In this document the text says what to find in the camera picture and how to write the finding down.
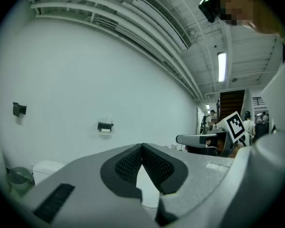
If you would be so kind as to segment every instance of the staircase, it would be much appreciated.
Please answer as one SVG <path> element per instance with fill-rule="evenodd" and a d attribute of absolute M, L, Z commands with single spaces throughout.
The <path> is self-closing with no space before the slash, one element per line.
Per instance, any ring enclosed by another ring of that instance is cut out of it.
<path fill-rule="evenodd" d="M 220 109 L 218 122 L 234 112 L 237 112 L 239 115 L 241 114 L 244 93 L 245 90 L 220 93 Z"/>

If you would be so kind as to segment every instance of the black mesh panel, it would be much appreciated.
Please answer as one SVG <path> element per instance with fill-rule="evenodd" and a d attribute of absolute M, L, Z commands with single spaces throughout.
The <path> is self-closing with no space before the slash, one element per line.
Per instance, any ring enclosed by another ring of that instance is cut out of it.
<path fill-rule="evenodd" d="M 74 188 L 75 187 L 70 184 L 60 184 L 40 207 L 35 210 L 34 214 L 46 223 L 50 223 L 64 205 Z"/>
<path fill-rule="evenodd" d="M 142 165 L 142 149 L 139 148 L 116 163 L 117 175 L 136 186 L 137 174 Z"/>
<path fill-rule="evenodd" d="M 142 164 L 145 170 L 154 186 L 160 190 L 160 184 L 173 174 L 173 165 L 146 147 L 142 148 L 142 155 Z"/>

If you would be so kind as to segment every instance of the wall-mounted black bracket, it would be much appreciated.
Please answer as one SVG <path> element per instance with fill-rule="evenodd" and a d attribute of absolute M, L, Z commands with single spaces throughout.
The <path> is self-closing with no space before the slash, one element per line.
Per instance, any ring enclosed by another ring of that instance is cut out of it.
<path fill-rule="evenodd" d="M 101 123 L 101 122 L 98 122 L 98 127 L 97 129 L 99 131 L 101 131 L 102 129 L 109 129 L 110 131 L 112 131 L 112 127 L 114 126 L 113 123 Z"/>
<path fill-rule="evenodd" d="M 13 114 L 14 116 L 17 116 L 17 117 L 20 117 L 20 114 L 26 114 L 27 112 L 27 107 L 26 105 L 19 105 L 18 103 L 16 102 L 13 102 Z"/>

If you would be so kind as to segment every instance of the fluorescent light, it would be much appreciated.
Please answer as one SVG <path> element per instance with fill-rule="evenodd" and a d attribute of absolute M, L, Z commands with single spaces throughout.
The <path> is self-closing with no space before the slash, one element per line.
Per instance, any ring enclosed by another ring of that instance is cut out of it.
<path fill-rule="evenodd" d="M 225 72 L 226 72 L 226 53 L 222 52 L 218 54 L 218 81 L 225 81 Z"/>

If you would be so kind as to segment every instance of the black vent grille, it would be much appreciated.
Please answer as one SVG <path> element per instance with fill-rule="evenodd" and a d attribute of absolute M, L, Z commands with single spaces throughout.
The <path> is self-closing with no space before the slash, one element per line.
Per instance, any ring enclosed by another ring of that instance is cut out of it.
<path fill-rule="evenodd" d="M 185 30 L 182 28 L 182 26 L 179 24 L 179 22 L 170 14 L 170 12 L 164 8 L 157 0 L 146 0 L 148 3 L 150 3 L 152 6 L 154 6 L 161 14 L 173 25 L 175 30 L 178 32 L 179 36 L 183 39 L 187 47 L 189 48 L 192 43 L 185 32 Z"/>
<path fill-rule="evenodd" d="M 137 174 L 142 165 L 142 149 L 139 148 L 135 152 L 129 154 L 116 163 L 115 171 L 117 175 L 136 186 Z"/>
<path fill-rule="evenodd" d="M 40 205 L 34 214 L 46 223 L 50 223 L 74 188 L 75 187 L 70 184 L 60 184 Z"/>
<path fill-rule="evenodd" d="M 146 147 L 142 149 L 142 164 L 147 171 L 154 186 L 160 189 L 160 185 L 174 173 L 174 166 L 163 159 L 161 156 L 153 153 Z"/>

